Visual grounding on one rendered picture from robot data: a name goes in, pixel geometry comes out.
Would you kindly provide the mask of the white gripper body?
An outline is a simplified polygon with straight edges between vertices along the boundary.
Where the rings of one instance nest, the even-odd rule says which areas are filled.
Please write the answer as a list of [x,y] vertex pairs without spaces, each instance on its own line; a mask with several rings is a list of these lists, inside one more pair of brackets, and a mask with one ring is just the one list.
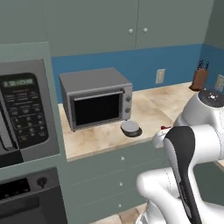
[[154,137],[152,138],[152,142],[155,148],[159,149],[164,147],[164,138],[167,132],[167,129],[161,129],[154,135]]

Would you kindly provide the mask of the grey round digital scale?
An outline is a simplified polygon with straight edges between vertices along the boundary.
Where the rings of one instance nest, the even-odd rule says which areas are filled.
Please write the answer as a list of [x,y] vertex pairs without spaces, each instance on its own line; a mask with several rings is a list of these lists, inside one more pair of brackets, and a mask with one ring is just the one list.
[[122,122],[121,130],[126,137],[139,137],[143,133],[139,125],[133,121]]

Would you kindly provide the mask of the dark green cupboard panel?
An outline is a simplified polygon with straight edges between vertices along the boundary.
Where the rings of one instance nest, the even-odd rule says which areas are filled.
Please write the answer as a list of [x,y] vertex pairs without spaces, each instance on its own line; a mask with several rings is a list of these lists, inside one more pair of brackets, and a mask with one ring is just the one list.
[[193,171],[201,198],[224,206],[224,171],[215,163],[197,164]]

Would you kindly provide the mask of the grey-green drawer front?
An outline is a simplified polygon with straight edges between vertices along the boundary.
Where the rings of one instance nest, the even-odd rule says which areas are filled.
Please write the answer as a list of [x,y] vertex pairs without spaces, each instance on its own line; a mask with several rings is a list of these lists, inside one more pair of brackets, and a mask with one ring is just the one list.
[[89,224],[145,202],[146,199],[136,191],[117,194],[116,196],[74,209],[70,224]]
[[165,151],[155,149],[151,141],[111,150],[67,163],[66,174],[71,184],[98,178],[113,172],[154,162],[155,167],[167,164]]
[[118,171],[71,185],[69,199],[75,207],[82,207],[118,193],[125,193],[136,187],[137,175],[135,171]]

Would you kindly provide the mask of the brown knife block with knives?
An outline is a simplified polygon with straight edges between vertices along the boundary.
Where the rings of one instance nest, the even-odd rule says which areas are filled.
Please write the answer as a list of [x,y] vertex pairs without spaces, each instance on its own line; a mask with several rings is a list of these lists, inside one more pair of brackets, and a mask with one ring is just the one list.
[[203,89],[208,76],[208,67],[209,62],[205,64],[204,59],[199,61],[197,69],[194,71],[192,85],[189,87],[192,91],[200,91]]

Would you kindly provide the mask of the grey toaster oven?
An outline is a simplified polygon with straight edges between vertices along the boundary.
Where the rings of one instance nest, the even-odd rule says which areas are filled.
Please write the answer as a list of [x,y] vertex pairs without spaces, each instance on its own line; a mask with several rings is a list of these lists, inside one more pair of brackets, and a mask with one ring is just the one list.
[[62,73],[59,84],[72,131],[130,119],[133,85],[113,67]]

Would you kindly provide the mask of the grey-green upper cupboard door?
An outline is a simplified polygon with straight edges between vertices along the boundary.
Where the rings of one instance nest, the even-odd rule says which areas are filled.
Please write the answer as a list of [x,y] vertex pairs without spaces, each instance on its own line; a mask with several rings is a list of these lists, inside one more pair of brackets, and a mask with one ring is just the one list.
[[136,48],[202,44],[213,6],[214,0],[139,0]]
[[44,0],[52,56],[134,48],[137,6],[138,0]]

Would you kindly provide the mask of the built-in grey microwave oven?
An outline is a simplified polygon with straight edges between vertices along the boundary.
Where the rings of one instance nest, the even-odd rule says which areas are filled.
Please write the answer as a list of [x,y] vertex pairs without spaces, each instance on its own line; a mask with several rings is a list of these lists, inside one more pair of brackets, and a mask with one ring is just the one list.
[[59,151],[44,61],[0,63],[0,168]]

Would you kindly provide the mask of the grey-green tall appliance cabinet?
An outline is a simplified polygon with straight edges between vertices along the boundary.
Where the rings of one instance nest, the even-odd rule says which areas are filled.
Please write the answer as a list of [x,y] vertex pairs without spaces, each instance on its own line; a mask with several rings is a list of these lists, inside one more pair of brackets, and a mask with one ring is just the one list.
[[49,41],[0,45],[0,224],[70,224]]

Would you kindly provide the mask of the built-in black oven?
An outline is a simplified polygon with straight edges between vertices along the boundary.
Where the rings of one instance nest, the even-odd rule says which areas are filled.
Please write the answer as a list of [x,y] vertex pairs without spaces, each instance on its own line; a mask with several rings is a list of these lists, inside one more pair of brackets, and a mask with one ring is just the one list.
[[68,224],[57,168],[1,180],[0,224]]

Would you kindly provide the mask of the white wall outlet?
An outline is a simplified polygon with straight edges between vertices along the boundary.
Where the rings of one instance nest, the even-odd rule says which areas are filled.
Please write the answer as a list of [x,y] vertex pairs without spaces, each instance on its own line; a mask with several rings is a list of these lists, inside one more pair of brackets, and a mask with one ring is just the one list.
[[157,76],[156,76],[156,83],[161,84],[164,81],[165,77],[165,70],[164,69],[158,69],[157,70]]
[[224,88],[224,76],[219,74],[217,76],[217,80],[216,80],[216,83],[215,83],[215,89],[217,91],[221,92],[223,88]]

